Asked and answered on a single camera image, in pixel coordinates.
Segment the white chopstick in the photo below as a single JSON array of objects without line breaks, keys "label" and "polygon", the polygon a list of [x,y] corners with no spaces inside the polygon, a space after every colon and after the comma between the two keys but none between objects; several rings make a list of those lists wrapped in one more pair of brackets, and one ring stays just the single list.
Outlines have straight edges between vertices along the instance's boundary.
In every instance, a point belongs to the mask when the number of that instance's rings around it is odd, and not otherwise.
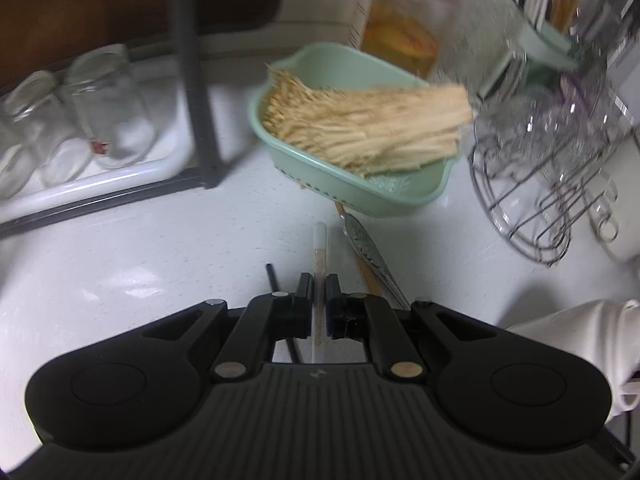
[{"label": "white chopstick", "polygon": [[314,226],[314,306],[311,312],[311,362],[322,363],[326,359],[326,306],[324,282],[326,281],[326,225]]}]

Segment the stainless steel spoon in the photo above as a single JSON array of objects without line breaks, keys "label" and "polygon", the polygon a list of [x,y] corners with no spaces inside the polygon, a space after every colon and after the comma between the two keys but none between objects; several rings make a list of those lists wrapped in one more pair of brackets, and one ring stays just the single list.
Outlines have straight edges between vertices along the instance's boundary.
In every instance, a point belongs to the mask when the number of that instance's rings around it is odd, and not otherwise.
[{"label": "stainless steel spoon", "polygon": [[383,256],[378,250],[378,246],[364,226],[346,211],[340,210],[338,213],[343,221],[343,231],[349,239],[352,248],[355,249],[358,257],[370,269],[370,271],[383,283],[383,285],[394,296],[402,310],[409,311],[410,304],[405,294],[400,289],[393,273],[390,272]]}]

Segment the white ceramic utensil jar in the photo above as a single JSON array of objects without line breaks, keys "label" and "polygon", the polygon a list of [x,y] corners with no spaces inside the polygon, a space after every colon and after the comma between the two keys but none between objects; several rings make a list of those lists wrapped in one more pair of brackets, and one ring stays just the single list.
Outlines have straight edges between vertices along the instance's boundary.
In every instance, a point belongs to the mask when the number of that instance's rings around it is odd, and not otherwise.
[{"label": "white ceramic utensil jar", "polygon": [[639,303],[591,301],[509,328],[597,367],[612,392],[613,419],[639,405]]}]

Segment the wooden chopstick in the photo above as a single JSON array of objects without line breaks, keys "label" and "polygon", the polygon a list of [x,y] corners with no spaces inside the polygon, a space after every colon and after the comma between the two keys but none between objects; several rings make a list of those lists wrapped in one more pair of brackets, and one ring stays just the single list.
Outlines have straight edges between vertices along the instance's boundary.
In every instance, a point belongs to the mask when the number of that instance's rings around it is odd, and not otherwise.
[{"label": "wooden chopstick", "polygon": [[352,240],[347,234],[346,226],[345,226],[346,211],[343,204],[340,202],[335,202],[334,206],[338,213],[338,216],[341,218],[343,232],[349,241],[349,245],[352,246],[352,251],[354,252],[355,261],[357,263],[357,266],[359,268],[363,281],[367,285],[368,292],[370,292],[371,295],[382,297],[383,292],[380,285],[378,284],[378,281],[376,280],[375,275],[373,274],[371,269],[368,267],[367,263],[363,260],[363,258],[360,257],[359,252],[356,251],[354,244],[352,244]]}]

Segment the green plastic basket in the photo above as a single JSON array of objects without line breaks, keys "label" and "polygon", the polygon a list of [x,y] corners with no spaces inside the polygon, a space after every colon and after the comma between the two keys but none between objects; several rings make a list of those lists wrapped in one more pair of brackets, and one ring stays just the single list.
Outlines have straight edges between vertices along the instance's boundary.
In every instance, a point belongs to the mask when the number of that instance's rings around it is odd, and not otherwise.
[{"label": "green plastic basket", "polygon": [[268,65],[248,104],[277,170],[374,218],[410,214],[442,195],[472,118],[461,84],[428,84],[329,42]]}]

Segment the black metal dish rack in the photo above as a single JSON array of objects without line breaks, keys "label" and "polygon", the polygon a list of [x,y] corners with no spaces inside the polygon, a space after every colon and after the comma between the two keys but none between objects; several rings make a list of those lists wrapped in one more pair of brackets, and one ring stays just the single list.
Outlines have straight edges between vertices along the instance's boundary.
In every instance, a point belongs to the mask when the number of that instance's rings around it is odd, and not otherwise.
[{"label": "black metal dish rack", "polygon": [[163,41],[1,84],[3,236],[221,181],[195,0],[167,2]]}]

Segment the enoki mushroom bundle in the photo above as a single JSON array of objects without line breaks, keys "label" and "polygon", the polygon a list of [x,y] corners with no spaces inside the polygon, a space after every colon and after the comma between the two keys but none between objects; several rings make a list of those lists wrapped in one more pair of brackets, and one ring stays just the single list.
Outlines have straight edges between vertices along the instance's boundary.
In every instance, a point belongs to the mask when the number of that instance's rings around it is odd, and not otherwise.
[{"label": "enoki mushroom bundle", "polygon": [[358,177],[407,172],[459,153],[473,111],[461,84],[311,89],[270,70],[262,126],[275,138]]}]

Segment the red lid plastic jar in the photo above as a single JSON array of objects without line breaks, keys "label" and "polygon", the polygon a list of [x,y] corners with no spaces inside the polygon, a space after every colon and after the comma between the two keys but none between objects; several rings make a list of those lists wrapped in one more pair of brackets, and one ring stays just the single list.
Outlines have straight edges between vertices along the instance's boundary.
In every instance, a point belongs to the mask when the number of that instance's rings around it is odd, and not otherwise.
[{"label": "red lid plastic jar", "polygon": [[456,24],[461,0],[356,0],[347,43],[422,79]]}]

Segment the green utensil drainer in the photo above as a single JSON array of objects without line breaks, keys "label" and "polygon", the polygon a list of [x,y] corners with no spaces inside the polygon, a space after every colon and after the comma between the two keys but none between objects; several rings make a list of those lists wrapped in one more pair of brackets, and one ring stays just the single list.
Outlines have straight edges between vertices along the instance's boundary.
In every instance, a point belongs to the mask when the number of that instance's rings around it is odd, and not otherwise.
[{"label": "green utensil drainer", "polygon": [[550,0],[486,0],[474,26],[475,94],[483,101],[503,100],[526,81],[532,66],[574,72],[572,43],[547,18]]}]

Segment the wooden cutting board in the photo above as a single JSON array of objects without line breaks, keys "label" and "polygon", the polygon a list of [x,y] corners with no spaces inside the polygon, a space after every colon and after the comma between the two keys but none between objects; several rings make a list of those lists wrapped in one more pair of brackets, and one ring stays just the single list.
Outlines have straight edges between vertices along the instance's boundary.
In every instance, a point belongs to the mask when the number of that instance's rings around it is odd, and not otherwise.
[{"label": "wooden cutting board", "polygon": [[[262,27],[279,6],[280,0],[195,0],[198,33]],[[138,46],[168,35],[167,0],[1,0],[1,83],[107,44]]]}]

